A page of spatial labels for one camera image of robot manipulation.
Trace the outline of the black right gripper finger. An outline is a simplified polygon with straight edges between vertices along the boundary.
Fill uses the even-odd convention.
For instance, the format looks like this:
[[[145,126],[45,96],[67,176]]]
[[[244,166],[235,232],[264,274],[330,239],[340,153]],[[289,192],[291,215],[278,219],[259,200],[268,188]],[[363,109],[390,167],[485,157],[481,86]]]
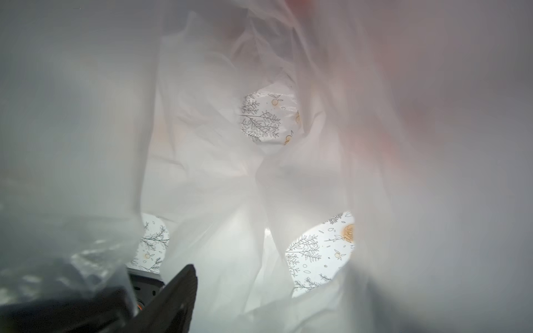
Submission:
[[[192,264],[186,265],[170,282],[137,269],[128,270],[133,285],[137,314],[123,332],[189,332],[197,298],[198,277]]]

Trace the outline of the translucent plastic carrier bag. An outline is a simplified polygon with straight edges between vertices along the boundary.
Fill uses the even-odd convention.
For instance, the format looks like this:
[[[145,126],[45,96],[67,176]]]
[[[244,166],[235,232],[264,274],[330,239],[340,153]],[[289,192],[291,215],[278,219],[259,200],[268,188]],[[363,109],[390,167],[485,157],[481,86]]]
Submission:
[[[531,1],[3,1],[1,329],[531,332]]]

